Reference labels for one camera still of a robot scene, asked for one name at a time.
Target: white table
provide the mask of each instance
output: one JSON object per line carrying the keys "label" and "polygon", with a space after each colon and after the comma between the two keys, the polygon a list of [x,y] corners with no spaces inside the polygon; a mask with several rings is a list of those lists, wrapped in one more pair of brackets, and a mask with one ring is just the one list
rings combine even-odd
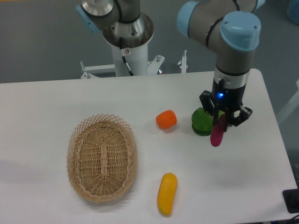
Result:
{"label": "white table", "polygon": [[[291,218],[282,191],[296,188],[261,73],[252,70],[243,102],[248,121],[214,148],[197,136],[191,115],[213,72],[0,84],[1,224],[236,224]],[[178,124],[160,130],[156,116],[172,109]],[[68,141],[90,116],[127,121],[138,147],[138,173],[120,200],[92,204],[66,171]],[[178,189],[172,216],[157,209],[164,173]]]}

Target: black cable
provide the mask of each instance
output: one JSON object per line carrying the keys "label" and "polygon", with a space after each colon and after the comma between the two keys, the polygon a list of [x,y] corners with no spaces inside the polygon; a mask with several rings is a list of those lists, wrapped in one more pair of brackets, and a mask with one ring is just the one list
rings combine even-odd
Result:
{"label": "black cable", "polygon": [[299,215],[296,215],[296,216],[294,216],[293,218],[291,218],[291,219],[289,219],[289,221],[287,222],[287,224],[295,224],[293,221],[296,219],[296,218],[298,218],[299,217]]}
{"label": "black cable", "polygon": [[[121,37],[120,37],[120,50],[123,50],[123,39]],[[122,58],[122,61],[124,62],[124,64],[126,65],[130,76],[135,76],[134,73],[132,72],[132,70],[130,69],[130,66],[126,60],[125,54],[121,58]]]}

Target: orange toy vegetable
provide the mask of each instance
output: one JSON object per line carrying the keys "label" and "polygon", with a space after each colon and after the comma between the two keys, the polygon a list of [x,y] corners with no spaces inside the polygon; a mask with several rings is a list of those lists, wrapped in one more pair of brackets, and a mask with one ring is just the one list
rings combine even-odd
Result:
{"label": "orange toy vegetable", "polygon": [[156,117],[156,123],[160,128],[166,129],[177,123],[177,116],[172,110],[164,111]]}

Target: wicker basket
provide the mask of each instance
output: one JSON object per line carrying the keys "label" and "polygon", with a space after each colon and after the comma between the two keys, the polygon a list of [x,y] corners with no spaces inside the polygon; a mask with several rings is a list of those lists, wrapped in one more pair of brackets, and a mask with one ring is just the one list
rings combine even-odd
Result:
{"label": "wicker basket", "polygon": [[114,115],[93,116],[75,129],[67,154],[72,187],[83,198],[106,202],[123,195],[136,176],[133,132]]}

